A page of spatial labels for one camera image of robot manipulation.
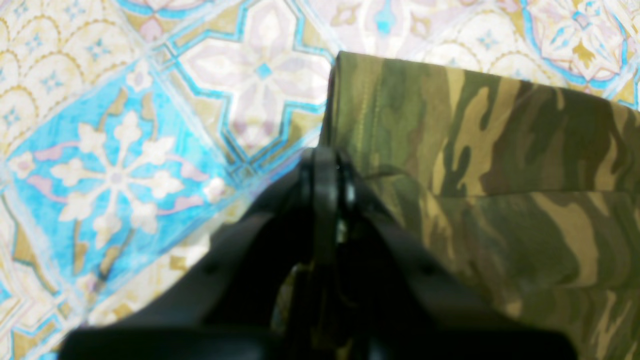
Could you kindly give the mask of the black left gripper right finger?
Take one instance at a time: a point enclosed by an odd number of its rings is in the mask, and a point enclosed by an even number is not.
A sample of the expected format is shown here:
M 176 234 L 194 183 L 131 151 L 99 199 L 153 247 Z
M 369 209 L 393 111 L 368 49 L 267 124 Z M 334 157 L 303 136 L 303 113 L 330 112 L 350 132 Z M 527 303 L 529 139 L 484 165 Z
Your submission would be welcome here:
M 352 303 L 350 360 L 575 360 L 566 335 L 524 325 L 462 285 L 338 155 L 346 233 L 336 246 Z

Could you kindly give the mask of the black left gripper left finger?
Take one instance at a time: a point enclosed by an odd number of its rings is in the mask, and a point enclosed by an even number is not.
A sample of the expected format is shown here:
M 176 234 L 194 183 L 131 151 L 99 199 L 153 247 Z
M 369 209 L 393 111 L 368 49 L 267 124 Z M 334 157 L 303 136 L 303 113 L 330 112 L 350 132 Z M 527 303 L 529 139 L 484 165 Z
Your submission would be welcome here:
M 85 326 L 62 344 L 62 360 L 279 360 L 268 326 L 279 287 L 298 264 L 302 294 L 333 283 L 338 237 L 338 154 L 308 148 L 178 282 L 108 326 Z

